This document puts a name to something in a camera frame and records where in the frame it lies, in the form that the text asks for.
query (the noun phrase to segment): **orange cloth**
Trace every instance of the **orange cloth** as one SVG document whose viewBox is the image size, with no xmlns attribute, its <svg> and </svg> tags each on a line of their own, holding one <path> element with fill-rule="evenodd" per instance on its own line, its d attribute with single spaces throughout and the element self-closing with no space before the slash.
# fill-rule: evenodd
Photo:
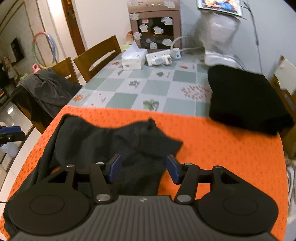
<svg viewBox="0 0 296 241">
<path fill-rule="evenodd" d="M 209 118 L 148 111 L 65 106 L 29 154 L 15 180 L 9 198 L 36 167 L 44 147 L 64 114 L 82 117 L 89 123 L 102 128 L 118 128 L 132 122 L 153 118 L 156 125 L 166 135 L 184 142 L 177 155 L 181 163 L 194 163 L 202 169 L 212 169 L 214 165 L 221 165 L 271 196 L 279 207 L 279 216 L 271 233 L 278 240 L 284 240 L 288 210 L 288 184 L 279 135 L 270 137 L 232 128 Z M 174 197 L 177 190 L 178 186 L 173 184 L 166 172 L 160 183 L 159 195 Z M 209 185 L 199 184 L 197 197 L 202 197 L 209 190 Z M 0 231 L 9 238 L 3 225 L 2 217 Z"/>
</svg>

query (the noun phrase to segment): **wall-mounted television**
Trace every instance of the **wall-mounted television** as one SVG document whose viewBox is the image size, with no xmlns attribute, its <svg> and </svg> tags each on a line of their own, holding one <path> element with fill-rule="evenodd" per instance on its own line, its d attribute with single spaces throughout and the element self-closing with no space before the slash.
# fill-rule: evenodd
<svg viewBox="0 0 296 241">
<path fill-rule="evenodd" d="M 21 46 L 17 40 L 17 38 L 15 38 L 11 44 L 11 49 L 13 51 L 13 54 L 15 55 L 15 62 L 19 62 L 21 61 L 23 58 L 24 58 L 24 55 L 22 54 L 22 49 L 21 49 Z"/>
</svg>

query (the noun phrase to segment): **floor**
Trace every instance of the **floor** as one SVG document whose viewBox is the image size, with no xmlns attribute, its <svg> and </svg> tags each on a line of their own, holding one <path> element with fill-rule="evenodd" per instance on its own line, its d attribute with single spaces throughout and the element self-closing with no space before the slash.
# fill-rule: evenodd
<svg viewBox="0 0 296 241">
<path fill-rule="evenodd" d="M 31 150 L 41 137 L 41 134 L 36 128 L 33 128 L 33 125 L 28 120 L 28 118 L 26 118 L 22 112 L 10 101 L 0 112 L 0 122 L 6 123 L 7 126 L 20 126 L 26 135 L 31 131 L 30 135 L 21 147 L 18 155 L 15 157 L 13 163 L 11 163 L 13 159 L 8 154 L 4 157 L 4 152 L 0 149 L 0 160 L 3 159 L 2 166 L 5 170 L 10 167 L 0 190 L 0 201 L 6 201 L 19 171 L 21 170 Z M 4 211 L 4 207 L 5 204 L 0 204 L 1 215 Z M 6 238 L 1 233 L 0 239 L 6 240 Z"/>
</svg>

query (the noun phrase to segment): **chair backrest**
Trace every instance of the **chair backrest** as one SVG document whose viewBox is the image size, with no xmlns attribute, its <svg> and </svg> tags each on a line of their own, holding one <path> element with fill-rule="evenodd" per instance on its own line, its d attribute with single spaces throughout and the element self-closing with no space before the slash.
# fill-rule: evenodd
<svg viewBox="0 0 296 241">
<path fill-rule="evenodd" d="M 68 78 L 69 81 L 73 83 L 79 83 L 70 57 L 66 58 L 62 62 L 57 63 L 52 68 L 58 75 L 62 77 L 67 77 L 70 75 Z"/>
<path fill-rule="evenodd" d="M 89 68 L 100 58 L 109 52 L 115 51 L 106 59 L 98 63 L 92 70 Z M 104 66 L 106 66 L 112 59 L 121 53 L 116 36 L 112 36 L 109 39 L 93 46 L 89 50 L 85 51 L 83 54 L 79 55 L 74 59 L 74 63 L 82 74 L 86 82 L 95 76 Z"/>
</svg>

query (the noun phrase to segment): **pink plastic object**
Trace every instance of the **pink plastic object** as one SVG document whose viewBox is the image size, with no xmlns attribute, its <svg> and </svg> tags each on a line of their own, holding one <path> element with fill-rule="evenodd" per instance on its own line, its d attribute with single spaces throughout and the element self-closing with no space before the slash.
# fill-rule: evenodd
<svg viewBox="0 0 296 241">
<path fill-rule="evenodd" d="M 32 69 L 34 70 L 34 74 L 37 73 L 39 70 L 41 70 L 41 69 L 38 67 L 38 64 L 33 64 Z"/>
</svg>

